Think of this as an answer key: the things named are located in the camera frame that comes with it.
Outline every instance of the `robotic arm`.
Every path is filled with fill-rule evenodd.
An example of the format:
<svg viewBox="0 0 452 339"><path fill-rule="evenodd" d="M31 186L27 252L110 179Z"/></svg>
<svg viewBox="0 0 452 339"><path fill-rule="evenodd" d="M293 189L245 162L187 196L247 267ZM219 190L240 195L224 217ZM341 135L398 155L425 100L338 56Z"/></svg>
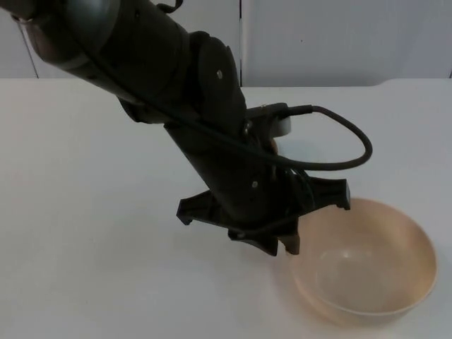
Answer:
<svg viewBox="0 0 452 339"><path fill-rule="evenodd" d="M278 240L298 254L300 215L328 205L350 208L346 180L305 170L345 170L366 162L369 139L317 106L247 109L229 47L188 33L149 0L0 0L25 26L47 63L116 95L136 122L164 124L209 191L184 199L177 216L225 227L231 240L275 256ZM273 138L294 115L320 112L363 142L356 160L310 163L277 155Z"/></svg>

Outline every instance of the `cable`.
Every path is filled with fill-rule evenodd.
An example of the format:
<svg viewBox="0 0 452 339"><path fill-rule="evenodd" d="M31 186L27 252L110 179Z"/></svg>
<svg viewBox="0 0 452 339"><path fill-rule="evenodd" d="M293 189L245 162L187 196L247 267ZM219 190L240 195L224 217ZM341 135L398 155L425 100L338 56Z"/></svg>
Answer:
<svg viewBox="0 0 452 339"><path fill-rule="evenodd" d="M59 17L62 24L66 27L66 29L71 33L72 38L78 44L80 49L86 54L86 56L91 60L91 62L96 65L106 76L108 76L117 86L128 92L129 94L136 97L142 103L149 105L151 107L156 108L158 111L162 112L164 115L168 116L173 122L178 124L187 126L194 131L197 131L204 136L207 136L214 141L217 141L219 145L223 148L228 149L229 151L243 156L243 157L252 157L255 160L262 161L268 165L281 167L289 170L308 170L308 171L339 171L339 170L348 170L353 167L358 167L364 164L367 160L370 159L372 154L372 145L367 136L362 132L357 126L352 124L350 121L341 117L340 115L320 106L311 106L314 112L319 112L331 119L335 120L339 124L342 124L344 127L353 132L363 143L365 152L364 154L356 158L354 160L345 161L345 162L330 162L330 163L322 163L322 162L303 162L296 161L292 159L287 159L286 157L281 157L279 155L272 155L270 153L265 153L262 150L257 150L255 148L251 148L246 144L240 143L233 138L230 138L228 135L222 134L215 129L212 129L208 126L203 125L193 119L185 117L178 113L176 110L173 110L165 105L159 103L154 97L149 95L147 91L144 89L140 90L137 88L129 87L129 85L122 83L118 78L117 74L114 71L110 71L110 67L107 65L106 61L103 61L101 58L98 58L94 53L88 50L82 42L80 42L71 31L71 28L66 24L65 20ZM292 116L300 115L297 113L297 110L292 111Z"/></svg>

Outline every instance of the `bowl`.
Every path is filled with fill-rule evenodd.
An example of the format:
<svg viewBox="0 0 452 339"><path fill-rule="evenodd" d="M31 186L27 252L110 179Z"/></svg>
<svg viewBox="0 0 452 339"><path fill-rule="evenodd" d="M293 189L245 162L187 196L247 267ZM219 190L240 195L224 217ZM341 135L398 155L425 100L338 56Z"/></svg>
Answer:
<svg viewBox="0 0 452 339"><path fill-rule="evenodd" d="M436 254L422 228L376 201L352 199L299 219L300 253L288 255L298 290L340 325L398 319L432 291Z"/></svg>

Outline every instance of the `table surface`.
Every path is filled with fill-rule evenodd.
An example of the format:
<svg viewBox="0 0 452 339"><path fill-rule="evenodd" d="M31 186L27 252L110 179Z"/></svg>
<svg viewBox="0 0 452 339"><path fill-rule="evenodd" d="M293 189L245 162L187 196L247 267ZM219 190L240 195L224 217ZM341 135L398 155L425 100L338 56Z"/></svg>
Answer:
<svg viewBox="0 0 452 339"><path fill-rule="evenodd" d="M0 337L450 338L452 81L368 88L247 88L249 107L319 104L369 134L374 157L344 172L352 195L418 221L438 251L430 297L382 328L338 328L300 302L276 258L201 223L179 199L205 185L161 126L77 80L0 81ZM346 160L361 145L312 115L278 140L303 160Z"/></svg>

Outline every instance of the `beige bowl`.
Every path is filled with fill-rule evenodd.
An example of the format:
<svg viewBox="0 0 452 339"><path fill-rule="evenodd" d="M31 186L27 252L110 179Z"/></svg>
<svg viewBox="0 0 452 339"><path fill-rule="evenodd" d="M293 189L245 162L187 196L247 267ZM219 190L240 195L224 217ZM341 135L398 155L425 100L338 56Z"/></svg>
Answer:
<svg viewBox="0 0 452 339"><path fill-rule="evenodd" d="M352 199L299 219L300 254L289 255L302 296L339 324L391 321L419 304L436 280L428 236L394 208Z"/></svg>

